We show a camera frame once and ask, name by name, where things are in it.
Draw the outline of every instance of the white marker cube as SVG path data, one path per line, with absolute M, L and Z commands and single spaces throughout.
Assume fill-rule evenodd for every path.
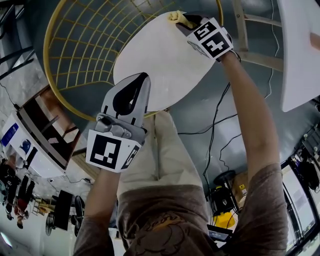
M 212 60 L 216 60 L 233 48 L 227 37 L 227 31 L 219 26 L 215 18 L 211 18 L 189 34 L 187 41 L 194 50 Z
M 141 145 L 131 139 L 113 136 L 111 132 L 89 130 L 85 161 L 114 172 L 125 171 Z

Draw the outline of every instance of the black chair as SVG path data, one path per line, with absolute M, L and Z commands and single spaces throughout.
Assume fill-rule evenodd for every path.
M 0 80 L 31 63 L 33 61 L 31 57 L 35 53 L 33 47 L 30 46 L 30 40 L 27 39 L 28 36 L 19 33 L 19 29 L 27 31 L 22 20 L 24 8 L 17 15 L 15 11 L 15 5 L 10 5 L 0 19 L 0 40 L 4 51 L 4 56 L 0 58 L 0 65 L 6 62 L 8 66 L 8 70 L 0 74 Z M 16 65 L 21 55 L 23 55 L 24 61 Z

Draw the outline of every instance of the yellow wire chair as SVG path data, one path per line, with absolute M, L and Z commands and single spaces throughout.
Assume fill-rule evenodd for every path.
M 216 1 L 223 24 L 221 3 Z M 114 85 L 113 68 L 119 53 L 149 21 L 176 10 L 182 8 L 175 0 L 61 0 L 49 21 L 43 46 L 45 74 L 59 101 L 75 115 L 95 121 L 96 114 L 92 116 L 86 109 L 102 104 Z M 99 91 L 100 101 L 86 90 L 81 99 L 73 96 L 81 88 L 92 92 L 101 87 L 106 91 Z

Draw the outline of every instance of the brown t-shirt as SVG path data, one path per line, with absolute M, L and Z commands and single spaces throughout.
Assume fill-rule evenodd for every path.
M 279 164 L 260 170 L 249 184 L 231 240 L 218 248 L 208 235 L 201 187 L 171 185 L 141 188 L 119 198 L 118 228 L 125 255 L 264 255 L 286 253 L 287 204 Z M 83 220 L 75 256 L 114 255 L 108 227 Z

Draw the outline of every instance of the beige pants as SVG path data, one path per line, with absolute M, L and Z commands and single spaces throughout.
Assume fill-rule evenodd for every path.
M 146 118 L 143 127 L 149 133 L 128 169 L 121 173 L 117 196 L 152 186 L 202 187 L 199 174 L 178 136 L 171 115 L 161 111 Z

